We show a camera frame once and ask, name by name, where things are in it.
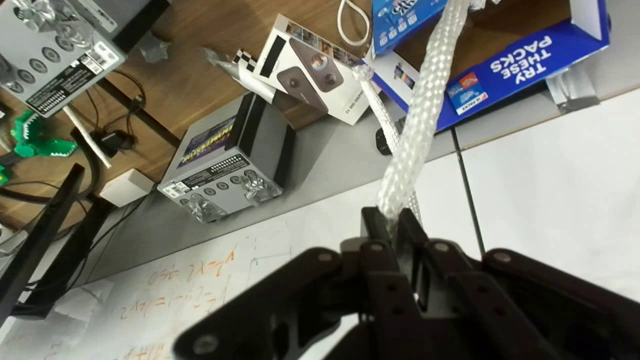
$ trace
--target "screw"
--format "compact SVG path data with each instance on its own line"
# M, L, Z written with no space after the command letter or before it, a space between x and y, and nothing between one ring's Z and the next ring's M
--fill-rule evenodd
M494 258L505 264L513 261L513 256L506 251L497 251Z
M449 244L444 244L444 241L437 241L434 247L437 247L438 251L449 251Z
M212 354L219 347L219 338L212 333L205 333L200 338L197 338L194 341L194 354L197 355L205 355L205 354Z
M329 251L322 251L322 254L318 254L318 259L320 259L320 261L331 261L331 259L335 259L335 256L329 254Z

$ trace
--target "gray electrical box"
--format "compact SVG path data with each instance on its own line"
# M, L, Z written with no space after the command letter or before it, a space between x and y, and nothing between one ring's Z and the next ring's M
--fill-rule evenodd
M247 93L192 123L159 189L200 221L261 206L284 189L294 132Z
M119 68L169 0L0 0L0 85L53 115Z

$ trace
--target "metal bracket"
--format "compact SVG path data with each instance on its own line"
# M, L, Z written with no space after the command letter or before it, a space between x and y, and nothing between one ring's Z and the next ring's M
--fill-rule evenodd
M164 41L155 31L146 31L138 41L138 48L149 64L159 64L169 59L171 41Z
M584 61L547 77L547 85L561 112L576 112L600 104Z

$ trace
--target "white cable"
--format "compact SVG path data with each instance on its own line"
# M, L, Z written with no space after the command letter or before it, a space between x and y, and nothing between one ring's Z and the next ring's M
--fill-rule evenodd
M388 114L379 92L373 85L373 69L369 65L359 65L354 72L356 72L356 77L360 80L360 88L363 88L374 115L379 118L379 123L382 127L382 133L386 138L388 148L390 148L392 156L396 156L399 145L401 145L401 133L399 133L399 127L396 127L392 115ZM417 191L411 193L409 208L414 212L414 215L420 221L423 215L420 215L420 203L418 203Z
M345 15L345 6L351 6L363 19L365 19L365 35L360 40L353 40L347 35L345 27L343 27L343 15ZM373 30L373 21L369 19L369 14L359 8L353 0L340 0L340 6L338 6L338 15L337 15L337 24L338 24L338 31L340 31L340 38L351 43L351 46L365 46L369 41L369 34Z
M430 152L441 118L444 88L451 77L457 41L469 15L471 0L449 0L443 17L433 31L420 68L399 154L385 171L379 196L381 212L396 221L409 203L420 167Z
M64 106L63 108L64 114L72 120L72 123L80 130L82 138L87 140L87 143L96 152L96 156L100 158L100 162L107 167L113 167L113 162L108 159L108 156L103 152L103 148L94 142L94 138L89 133L89 130L84 127L84 123L80 121L79 114L70 108Z

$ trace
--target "cluttered workbench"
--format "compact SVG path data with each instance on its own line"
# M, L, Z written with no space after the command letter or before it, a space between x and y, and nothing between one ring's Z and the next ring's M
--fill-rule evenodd
M356 4L373 14L373 17L381 14L373 10L369 1ZM590 1L593 8L583 8L584 12L570 12L573 8L569 4L553 6L541 1L537 6L541 8L515 10L513 15L503 21L493 19L493 15L505 10L501 6L491 8L487 14L479 12L469 19L457 53L460 59L455 61L455 73L462 77L455 75L449 88L449 101L444 101L438 136L427 158L429 163L420 167L414 189L418 208L427 209L423 215L418 212L418 219L423 219L430 235L453 237L473 258L481 258L489 247L497 246L516 247L638 299L636 287L630 287L628 282L634 270L617 266L610 274L588 271L588 259L599 254L599 247L606 247L602 241L606 225L590 228L578 219L578 209L570 213L575 212L573 203L587 203L584 208L593 208L593 201L600 203L608 200L623 203L633 189L630 183L621 178L583 178L583 174L587 174L590 166L606 167L606 171L627 171L627 158L608 162L606 156L617 158L621 152L633 152L634 148L625 133L633 133L636 127L633 121L633 104L638 92L621 96L640 85L638 75L621 72L625 64L640 58L630 50L628 43L633 43L633 35L627 30L634 24L630 15L634 6L613 0L606 10L608 15L600 0ZM381 112L365 112L363 108L363 115L351 118L349 109L338 112L338 101L322 93L351 81L322 68L325 61L311 61L312 65L320 65L320 69L317 68L318 73L331 73L326 77L320 75L320 81L315 75L311 77L320 85L320 98L308 98L311 92L304 90L298 92L300 77L280 72L282 77L278 80L284 85L284 90L280 90L303 96L306 104L282 96L274 99L286 118L284 121L297 130L286 179L274 179L274 183L264 186L263 179L256 183L249 181L253 178L250 171L244 171L244 178L239 171L239 183L242 181L249 187L244 197L253 206L258 203L256 208L239 213L225 213L219 208L211 209L208 203L203 201L203 196L212 197L228 189L228 183L220 181L216 181L214 187L219 170L208 170L205 178L197 176L197 171L189 178L181 174L182 166L185 171L189 171L192 163L200 163L200 158L216 154L220 148L216 145L219 133L227 132L230 136L227 142L228 154L235 154L230 149L236 145L247 154L247 162L253 162L253 170L261 174L267 174L267 167L273 166L269 156L264 156L267 152L278 149L286 154L291 149L288 145L282 149L276 148L280 140L270 142L273 145L267 148L261 148L256 140L247 142L247 132L254 138L276 133L278 125L273 120L280 114L264 115L261 98L269 98L269 93L263 92L261 85L247 85L249 81L242 81L247 80L242 77L242 68L240 72L228 68L227 59L236 56L236 64L242 59L247 68L256 68L256 72L267 72L270 65L274 68L270 53L278 48L278 35L270 31L278 14L297 21L284 21L288 24L284 27L304 25L349 48L356 58L363 58L365 48L349 46L338 34L337 10L338 4L312 6L306 1L225 1L216 10L212 10L208 1L176 1L155 25L155 35L156 40L160 38L160 48L169 50L169 58L149 64L149 56L156 53L144 50L143 53L131 53L129 59L119 65L119 72L107 75L108 85L100 81L72 101L72 108L87 118L87 127L113 125L137 138L133 148L111 158L113 167L105 167L100 183L116 178L125 170L137 167L156 183L160 181L160 186L137 206L131 206L131 212L123 209L125 218L116 219L116 228L107 230L107 234L90 246L90 256L82 259L80 274L72 280L76 287L58 302L44 321L18 320L12 324L12 331L0 331L0 335L6 335L0 346L2 352L18 354L18 357L31 357L33 354L43 357L93 357L98 354L111 354L113 357L164 357L172 339L176 339L185 328L208 312L219 310L286 259L312 246L338 249L340 239L359 235L359 209L376 203L376 191L382 193L381 187L385 187L379 179L385 167L388 167L390 158L381 152L388 152L394 145L388 142L381 143L382 132L379 132L381 123L376 121L381 120ZM359 14L347 12L345 17L345 30L349 34L365 34ZM533 21L542 25L542 30L539 27L541 31L537 31L541 38L526 38L534 31ZM409 68L425 56L420 46L425 46L429 34L430 31L417 34L417 38L399 48L399 53L411 61L394 61L392 77L405 85L413 88L414 84ZM566 50L569 43L562 40L569 38L576 43L559 56L561 48ZM503 43L513 41L515 46L501 51ZM306 56L297 43L291 48L300 58ZM484 68L473 68L473 75L465 73L469 65L477 64L475 56L482 58L497 51L501 53L493 58L493 61L487 61ZM338 65L345 65L340 53L333 50L333 56L337 56L337 59L340 58ZM588 61L573 64L576 58L584 59L587 53L593 56ZM575 75L566 75L564 69L569 64L573 64L569 69L573 73L587 72L587 81L581 73L578 81ZM409 108L407 96L394 88L386 88L390 81L385 80L385 69L376 73L379 77L374 75L374 81L386 93L385 108L390 112L390 118L394 121L405 118ZM493 88L487 81L491 73L513 81L511 85L515 88ZM547 84L550 92L547 92L544 85L526 84L529 80L539 81L544 75L549 75ZM222 121L227 123L222 132L216 127L216 132L208 132L206 142L197 142L203 130L199 123L216 120L216 115L228 118L228 101L247 92L247 88L258 96L242 96L242 101L233 101L240 104L235 121L250 123L254 108L258 108L256 112L263 114L263 123L269 123L267 127L270 130L267 132L264 125L244 125L240 132L233 130L235 125L228 125L228 121ZM494 99L503 99L513 92L520 92L520 96L494 106ZM0 99L8 104L8 114L20 112L20 104L10 96ZM144 109L151 120L156 120L160 127L137 120L137 115L144 118L141 109ZM617 118L617 125L606 125L599 118L610 112L627 114ZM63 112L47 123L50 123L47 140L70 138L70 123L63 118ZM584 125L583 136L564 142L562 138L570 136L578 123ZM606 143L606 136L599 133L619 138L621 148L606 148L606 156L595 154L590 143ZM72 136L72 140L87 149L79 133ZM593 156L593 162L584 162L584 158L576 156L578 152ZM72 162L82 163L89 159L82 159L80 152L70 158L20 159L12 166L8 183L16 187L23 186L23 189L26 189L24 186L33 186L34 191L31 193L53 193ZM549 187L549 183L556 181L566 186L569 191L562 191L564 196L559 196L559 187ZM619 191L606 200L606 196L599 196L599 186L619 187ZM570 187L581 187L590 196L581 197L578 193L570 193ZM264 191L276 193L276 197L261 200ZM529 200L526 193L539 193L539 200ZM547 196L553 197L550 208L554 209L550 212L547 209L549 203L541 201L541 197ZM4 206L0 221L15 223L16 228L28 223L39 213L39 206L15 200L2 200L0 206ZM634 247L630 237L636 234L636 225L628 221L627 215L614 219L613 213L617 213L617 209L604 208L593 213L581 213L590 221L608 218L610 225L617 230L623 228L621 234L617 231L617 241L623 247ZM82 212L79 206L67 221L72 223L80 218ZM587 237L584 241L588 246L575 251L576 244L569 239L559 246L559 235ZM621 246L602 249L599 264L627 256L621 251ZM31 292L39 292L37 286L43 284L37 280L28 286ZM69 331L43 339L43 335L58 328L67 328ZM125 335L126 331L123 331L123 328L137 328L141 335ZM89 346L105 339L105 335L113 335L113 341Z

